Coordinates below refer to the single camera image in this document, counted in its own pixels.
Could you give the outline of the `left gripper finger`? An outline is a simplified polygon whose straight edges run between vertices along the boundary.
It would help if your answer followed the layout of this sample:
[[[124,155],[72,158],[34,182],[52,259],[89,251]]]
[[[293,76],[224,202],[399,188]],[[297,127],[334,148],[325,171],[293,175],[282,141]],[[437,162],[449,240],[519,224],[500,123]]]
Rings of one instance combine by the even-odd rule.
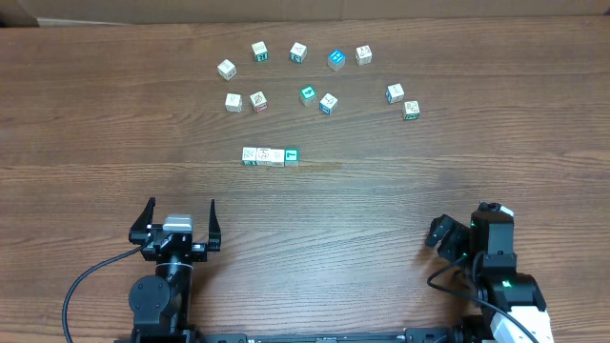
[[[209,252],[219,252],[221,249],[221,229],[215,212],[215,201],[211,201],[207,248]]]
[[[153,221],[153,209],[155,198],[150,197],[143,212],[138,216],[129,230],[130,242],[146,242],[149,238],[150,228]]]

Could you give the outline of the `wooden block with red print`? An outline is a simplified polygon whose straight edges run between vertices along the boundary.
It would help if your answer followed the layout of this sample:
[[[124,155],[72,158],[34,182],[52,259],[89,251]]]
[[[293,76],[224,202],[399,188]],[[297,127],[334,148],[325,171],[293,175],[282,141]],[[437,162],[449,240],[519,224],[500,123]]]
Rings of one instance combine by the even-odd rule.
[[[285,151],[272,149],[270,150],[270,165],[273,167],[285,166]]]

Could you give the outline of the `green 7 top block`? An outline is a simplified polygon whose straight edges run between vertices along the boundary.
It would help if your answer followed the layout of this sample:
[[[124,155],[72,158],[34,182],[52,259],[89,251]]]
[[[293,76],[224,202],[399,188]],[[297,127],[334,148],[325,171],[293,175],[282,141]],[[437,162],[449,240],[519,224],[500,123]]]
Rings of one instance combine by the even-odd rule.
[[[284,165],[286,167],[296,167],[299,165],[299,149],[290,148],[284,151]]]

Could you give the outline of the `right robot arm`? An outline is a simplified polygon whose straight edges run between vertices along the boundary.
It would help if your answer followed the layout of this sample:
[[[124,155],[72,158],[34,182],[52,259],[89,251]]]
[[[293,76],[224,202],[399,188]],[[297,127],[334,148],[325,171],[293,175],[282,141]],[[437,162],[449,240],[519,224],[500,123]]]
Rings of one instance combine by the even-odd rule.
[[[517,271],[514,213],[482,202],[468,225],[444,214],[432,220],[425,244],[449,264],[431,288],[472,302],[481,314],[428,333],[427,342],[552,342],[551,319],[534,276]]]

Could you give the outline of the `wooden block with engraved drawing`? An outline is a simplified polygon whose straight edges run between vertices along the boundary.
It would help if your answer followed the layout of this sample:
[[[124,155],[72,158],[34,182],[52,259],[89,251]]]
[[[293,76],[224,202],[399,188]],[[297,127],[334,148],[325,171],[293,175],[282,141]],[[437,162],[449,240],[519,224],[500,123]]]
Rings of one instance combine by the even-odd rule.
[[[228,93],[225,100],[225,108],[231,112],[241,112],[243,106],[242,96],[237,93]]]

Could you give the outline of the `blue X top block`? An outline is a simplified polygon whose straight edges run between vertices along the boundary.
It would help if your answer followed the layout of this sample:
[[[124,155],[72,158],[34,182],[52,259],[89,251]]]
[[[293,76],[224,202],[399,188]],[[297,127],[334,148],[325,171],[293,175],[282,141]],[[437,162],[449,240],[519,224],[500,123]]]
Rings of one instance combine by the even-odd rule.
[[[257,148],[255,161],[258,166],[269,166],[272,162],[272,150],[270,148]]]

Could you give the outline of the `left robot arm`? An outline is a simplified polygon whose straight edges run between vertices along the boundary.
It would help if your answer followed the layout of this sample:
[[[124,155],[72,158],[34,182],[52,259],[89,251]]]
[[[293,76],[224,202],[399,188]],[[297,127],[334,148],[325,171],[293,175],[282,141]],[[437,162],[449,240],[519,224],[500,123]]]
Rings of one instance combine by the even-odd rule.
[[[129,241],[143,258],[155,264],[154,274],[137,280],[130,290],[133,313],[131,342],[201,342],[200,330],[189,323],[193,265],[208,260],[221,247],[221,229],[210,206],[206,241],[193,240],[193,219],[170,214],[162,224],[153,223],[155,199],[132,224]]]

